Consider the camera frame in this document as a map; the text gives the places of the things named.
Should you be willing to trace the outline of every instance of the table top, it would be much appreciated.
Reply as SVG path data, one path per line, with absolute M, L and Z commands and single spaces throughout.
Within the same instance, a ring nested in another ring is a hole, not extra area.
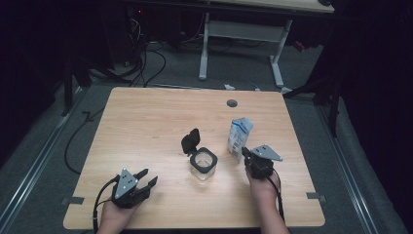
M 332 6 L 323 6 L 318 0 L 210 0 L 210 2 L 242 4 L 255 7 L 278 8 L 314 13 L 333 13 Z
M 237 101 L 229 107 L 228 99 Z M 264 143 L 283 157 L 274 168 L 282 180 L 287 226 L 321 226 L 324 216 L 306 162 L 280 93 L 155 88 L 113 89 L 96 131 L 64 226 L 91 229 L 94 200 L 100 188 L 123 168 L 136 174 L 149 169 L 137 187 L 154 176 L 158 183 L 128 228 L 244 228 L 259 226 L 244 162 L 227 149 L 231 121 L 253 123 L 246 147 Z M 200 181 L 190 172 L 181 140 L 200 130 L 201 142 L 218 157 L 215 173 Z M 101 201 L 110 196 L 109 186 Z

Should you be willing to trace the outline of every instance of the hand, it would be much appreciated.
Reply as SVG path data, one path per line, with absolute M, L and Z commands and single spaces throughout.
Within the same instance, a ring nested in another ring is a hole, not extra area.
M 251 173 L 245 168 L 246 176 L 248 177 L 251 194 L 258 208 L 275 207 L 277 202 L 277 192 L 273 184 L 267 178 L 256 179 L 251 177 Z M 280 180 L 273 173 L 270 179 L 274 182 L 277 188 L 280 188 Z
M 119 234 L 128 225 L 141 203 L 130 209 L 118 208 L 113 202 L 104 203 L 98 234 Z

